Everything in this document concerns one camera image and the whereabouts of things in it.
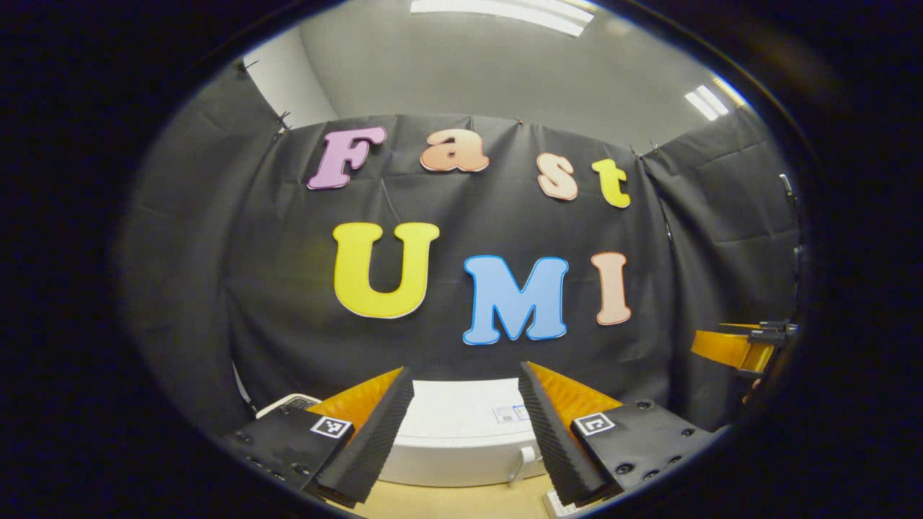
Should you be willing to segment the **white toaster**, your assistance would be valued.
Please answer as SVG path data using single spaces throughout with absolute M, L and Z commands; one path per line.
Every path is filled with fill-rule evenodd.
M 256 420 L 260 420 L 260 418 L 267 416 L 267 414 L 270 414 L 272 411 L 281 407 L 291 409 L 309 409 L 310 407 L 314 407 L 314 405 L 318 404 L 321 404 L 320 399 L 306 394 L 300 394 L 300 392 L 294 392 L 294 394 L 288 394 L 285 397 L 281 397 L 279 400 L 274 401 L 273 404 L 267 405 L 260 411 L 257 411 Z

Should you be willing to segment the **small ceiling light panel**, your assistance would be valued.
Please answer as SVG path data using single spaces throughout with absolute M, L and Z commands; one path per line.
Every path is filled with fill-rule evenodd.
M 751 107 L 734 86 L 719 76 L 713 76 L 710 83 L 685 93 L 684 99 L 709 121 L 729 115 L 734 110 Z

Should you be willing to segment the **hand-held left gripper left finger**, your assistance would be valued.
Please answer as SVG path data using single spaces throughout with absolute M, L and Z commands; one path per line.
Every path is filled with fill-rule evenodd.
M 281 407 L 224 435 L 235 457 L 298 494 L 338 505 L 367 500 L 413 398 L 396 368 L 309 409 Z

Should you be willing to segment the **white microwave oven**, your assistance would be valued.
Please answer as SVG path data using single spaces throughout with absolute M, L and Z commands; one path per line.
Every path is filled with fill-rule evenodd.
M 412 384 L 382 481 L 478 487 L 545 474 L 517 378 Z

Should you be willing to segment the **black metal stand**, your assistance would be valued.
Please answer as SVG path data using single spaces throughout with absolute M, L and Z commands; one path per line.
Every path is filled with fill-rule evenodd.
M 784 188 L 785 191 L 785 200 L 787 201 L 789 207 L 789 213 L 795 231 L 795 246 L 793 247 L 793 279 L 795 283 L 798 284 L 801 277 L 800 272 L 802 270 L 803 260 L 803 232 L 799 213 L 799 200 L 797 192 L 795 191 L 792 181 L 788 175 L 781 173 L 778 174 L 778 177 L 782 183 L 782 188 Z

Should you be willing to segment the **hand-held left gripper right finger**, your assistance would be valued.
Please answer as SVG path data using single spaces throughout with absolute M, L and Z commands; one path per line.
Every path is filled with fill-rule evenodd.
M 713 438 L 652 399 L 623 403 L 531 361 L 520 364 L 518 392 L 563 505 L 594 505 L 645 485 Z

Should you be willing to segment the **long ceiling light panel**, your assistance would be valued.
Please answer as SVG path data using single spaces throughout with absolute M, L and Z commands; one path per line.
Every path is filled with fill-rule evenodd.
M 411 14 L 483 14 L 525 22 L 578 38 L 596 17 L 565 0 L 411 0 Z

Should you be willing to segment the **white rectangular tray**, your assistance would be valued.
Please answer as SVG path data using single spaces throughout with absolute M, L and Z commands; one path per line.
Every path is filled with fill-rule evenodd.
M 542 502 L 544 505 L 545 512 L 547 513 L 548 519 L 570 519 L 575 515 L 580 515 L 580 513 L 588 512 L 588 510 L 594 509 L 598 506 L 598 503 L 591 503 L 590 505 L 577 506 L 571 503 L 571 505 L 564 505 L 556 490 L 550 489 L 545 492 Z

